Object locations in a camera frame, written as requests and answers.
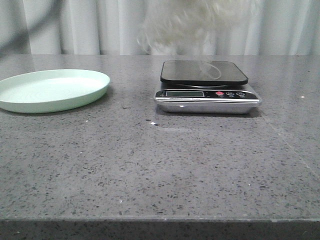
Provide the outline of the white vermicelli bundle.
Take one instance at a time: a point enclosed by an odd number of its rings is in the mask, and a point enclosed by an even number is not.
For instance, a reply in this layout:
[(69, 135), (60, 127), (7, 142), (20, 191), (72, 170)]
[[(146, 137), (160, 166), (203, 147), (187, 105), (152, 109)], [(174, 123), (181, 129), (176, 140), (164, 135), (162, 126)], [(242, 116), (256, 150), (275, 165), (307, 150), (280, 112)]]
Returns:
[(259, 0), (149, 0), (137, 42), (148, 54), (203, 54), (206, 41), (247, 21)]

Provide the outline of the white pleated curtain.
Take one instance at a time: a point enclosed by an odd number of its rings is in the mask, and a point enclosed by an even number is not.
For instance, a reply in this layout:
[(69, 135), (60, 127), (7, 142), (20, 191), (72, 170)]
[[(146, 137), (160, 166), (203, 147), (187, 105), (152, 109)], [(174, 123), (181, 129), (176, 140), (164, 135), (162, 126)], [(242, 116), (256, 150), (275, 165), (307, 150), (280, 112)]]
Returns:
[(317, 0), (260, 0), (247, 21), (215, 33), (202, 54), (149, 54), (138, 44), (149, 0), (3, 0), (0, 55), (318, 55)]

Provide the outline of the black silver kitchen scale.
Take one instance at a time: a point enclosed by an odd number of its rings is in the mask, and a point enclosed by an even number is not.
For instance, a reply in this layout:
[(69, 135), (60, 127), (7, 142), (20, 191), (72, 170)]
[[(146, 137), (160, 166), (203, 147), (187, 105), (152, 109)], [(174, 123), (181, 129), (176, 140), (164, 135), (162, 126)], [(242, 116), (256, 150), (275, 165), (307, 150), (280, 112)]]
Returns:
[(154, 94), (169, 113), (247, 114), (262, 100), (230, 61), (169, 60)]

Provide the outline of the light green round plate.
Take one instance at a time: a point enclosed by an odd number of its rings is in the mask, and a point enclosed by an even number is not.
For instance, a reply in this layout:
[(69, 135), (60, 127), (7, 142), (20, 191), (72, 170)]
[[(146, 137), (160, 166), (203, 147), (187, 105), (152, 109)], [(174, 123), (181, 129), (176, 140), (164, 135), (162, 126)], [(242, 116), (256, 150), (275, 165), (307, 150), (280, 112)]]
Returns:
[(0, 82), (0, 107), (40, 114), (75, 109), (101, 98), (110, 78), (85, 69), (55, 69), (12, 76)]

